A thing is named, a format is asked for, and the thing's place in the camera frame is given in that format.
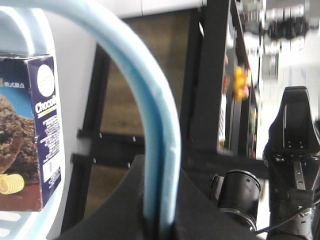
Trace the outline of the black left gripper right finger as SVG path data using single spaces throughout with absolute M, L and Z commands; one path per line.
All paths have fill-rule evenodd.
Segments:
M 257 240 L 206 198 L 185 172 L 179 176 L 173 240 Z

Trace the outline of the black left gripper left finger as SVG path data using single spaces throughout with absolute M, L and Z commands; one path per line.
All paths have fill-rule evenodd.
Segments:
M 143 217 L 145 156 L 136 155 L 111 196 L 58 240 L 157 240 Z

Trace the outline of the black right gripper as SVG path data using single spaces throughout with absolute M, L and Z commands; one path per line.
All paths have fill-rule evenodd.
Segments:
M 320 238 L 320 136 L 305 86 L 284 89 L 268 130 L 269 240 Z

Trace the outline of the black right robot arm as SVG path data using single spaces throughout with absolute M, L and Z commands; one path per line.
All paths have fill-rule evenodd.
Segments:
M 176 240 L 317 240 L 320 237 L 320 138 L 305 86 L 284 89 L 263 161 L 269 182 L 269 226 L 257 229 L 261 185 L 242 169 L 215 176 L 208 197 L 181 174 Z

